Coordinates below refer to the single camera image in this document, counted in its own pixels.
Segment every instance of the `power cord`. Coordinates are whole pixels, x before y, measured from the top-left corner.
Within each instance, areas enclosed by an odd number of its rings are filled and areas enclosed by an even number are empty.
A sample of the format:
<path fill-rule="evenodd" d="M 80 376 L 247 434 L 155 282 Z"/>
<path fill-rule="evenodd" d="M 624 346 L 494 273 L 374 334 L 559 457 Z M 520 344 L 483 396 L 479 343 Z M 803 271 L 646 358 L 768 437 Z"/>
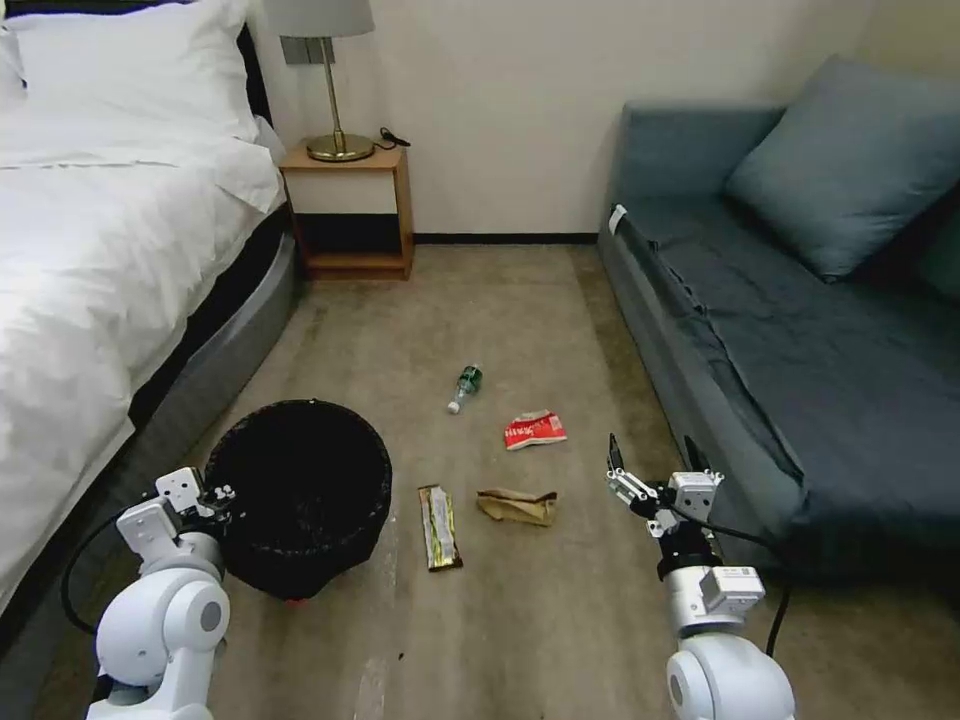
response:
<path fill-rule="evenodd" d="M 735 537 L 739 540 L 746 540 L 754 545 L 759 545 L 760 547 L 768 550 L 771 555 L 773 555 L 783 564 L 784 574 L 787 576 L 787 580 L 784 582 L 783 593 L 780 595 L 780 604 L 777 605 L 777 612 L 773 616 L 773 623 L 770 625 L 770 632 L 767 634 L 766 653 L 770 657 L 773 657 L 773 651 L 777 646 L 777 636 L 780 634 L 780 627 L 783 625 L 783 618 L 787 614 L 787 608 L 790 606 L 790 595 L 793 592 L 793 581 L 790 579 L 792 577 L 792 573 L 789 571 L 789 565 L 787 564 L 781 549 L 774 543 L 770 542 L 769 540 L 765 540 L 759 535 L 752 535 L 750 533 L 743 532 L 742 530 L 735 530 L 733 528 L 724 527 L 723 525 L 717 525 L 715 523 L 695 518 L 672 503 L 664 503 L 664 506 L 668 510 L 675 512 L 684 520 L 688 520 L 695 525 L 699 525 L 705 530 L 710 530 L 711 532 L 720 535 L 729 535 L 730 537 Z"/>
<path fill-rule="evenodd" d="M 74 550 L 73 555 L 70 557 L 70 561 L 67 563 L 67 567 L 64 569 L 63 575 L 60 578 L 60 605 L 63 607 L 63 613 L 67 616 L 67 620 L 70 621 L 71 625 L 78 630 L 82 630 L 88 635 L 96 635 L 97 629 L 86 620 L 81 618 L 76 609 L 73 607 L 73 602 L 70 600 L 70 576 L 73 574 L 73 569 L 76 567 L 80 556 L 83 555 L 84 551 L 90 546 L 90 543 L 92 543 L 100 533 L 106 530 L 109 526 L 113 525 L 126 511 L 126 508 L 124 508 L 123 510 L 114 513 L 102 523 L 97 525 L 93 532 L 83 539 L 83 541 L 77 546 L 77 549 Z"/>
<path fill-rule="evenodd" d="M 404 140 L 403 138 L 400 138 L 394 135 L 390 131 L 390 128 L 388 127 L 380 128 L 380 139 L 386 140 L 388 143 L 390 143 L 390 145 L 381 145 L 376 140 L 374 140 L 373 144 L 376 145 L 381 150 L 393 150 L 395 147 L 398 147 L 398 146 L 410 147 L 410 143 L 407 140 Z"/>

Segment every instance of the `carpet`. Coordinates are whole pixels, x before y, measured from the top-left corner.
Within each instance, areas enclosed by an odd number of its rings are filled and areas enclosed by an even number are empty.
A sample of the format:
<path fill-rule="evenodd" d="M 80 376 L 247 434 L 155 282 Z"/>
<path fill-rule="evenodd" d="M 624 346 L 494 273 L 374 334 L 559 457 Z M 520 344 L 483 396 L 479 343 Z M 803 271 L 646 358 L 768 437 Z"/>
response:
<path fill-rule="evenodd" d="M 481 392 L 448 415 L 457 375 L 476 362 Z M 605 487 L 607 435 L 641 477 L 665 478 L 679 460 L 594 248 L 421 247 L 408 283 L 305 287 L 191 461 L 247 413 L 300 397 L 377 428 L 394 463 L 391 516 L 370 562 L 301 605 L 228 579 L 215 717 L 670 717 L 659 553 Z M 569 440 L 507 453 L 504 426 L 543 408 Z M 416 493 L 431 483 L 453 498 L 464 561 L 436 574 Z M 475 493 L 495 486 L 558 492 L 554 526 L 483 515 Z M 122 587 L 129 563 L 111 573 Z M 761 646 L 778 599 L 768 591 L 746 631 Z M 82 717 L 89 654 L 85 640 L 65 644 L 38 718 Z M 960 717 L 960 628 L 922 588 L 800 589 L 778 659 L 799 717 Z"/>

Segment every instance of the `trash bag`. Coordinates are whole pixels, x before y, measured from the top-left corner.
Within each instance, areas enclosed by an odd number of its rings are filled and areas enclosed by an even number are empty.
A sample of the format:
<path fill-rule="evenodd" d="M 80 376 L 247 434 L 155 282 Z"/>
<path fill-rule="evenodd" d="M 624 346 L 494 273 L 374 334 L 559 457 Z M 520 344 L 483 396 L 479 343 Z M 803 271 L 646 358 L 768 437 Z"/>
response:
<path fill-rule="evenodd" d="M 369 559 L 390 511 L 392 468 L 377 431 L 321 400 L 248 415 L 207 462 L 206 485 L 230 485 L 221 531 L 227 570 L 274 597 L 312 597 Z"/>

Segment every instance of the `green bottle label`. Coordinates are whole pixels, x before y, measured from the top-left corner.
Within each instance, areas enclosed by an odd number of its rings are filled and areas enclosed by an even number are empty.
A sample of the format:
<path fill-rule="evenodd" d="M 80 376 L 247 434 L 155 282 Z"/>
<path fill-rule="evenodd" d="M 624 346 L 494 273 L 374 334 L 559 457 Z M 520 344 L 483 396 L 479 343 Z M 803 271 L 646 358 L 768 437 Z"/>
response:
<path fill-rule="evenodd" d="M 480 372 L 480 368 L 474 365 L 467 365 L 463 369 L 463 372 L 460 373 L 460 379 L 457 380 L 457 385 L 462 387 L 466 392 L 473 394 L 480 389 L 480 381 L 483 380 L 483 373 Z"/>

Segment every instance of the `sofa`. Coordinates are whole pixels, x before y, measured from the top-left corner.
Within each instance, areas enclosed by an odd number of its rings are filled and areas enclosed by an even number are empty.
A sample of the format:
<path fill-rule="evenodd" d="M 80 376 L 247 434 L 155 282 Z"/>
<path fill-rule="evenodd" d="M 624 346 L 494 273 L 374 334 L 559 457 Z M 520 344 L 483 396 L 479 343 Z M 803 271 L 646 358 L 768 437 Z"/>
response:
<path fill-rule="evenodd" d="M 912 576 L 960 550 L 960 307 L 910 272 L 960 193 L 824 282 L 724 195 L 782 113 L 628 104 L 600 256 L 684 463 L 725 475 L 711 520 L 803 577 Z"/>

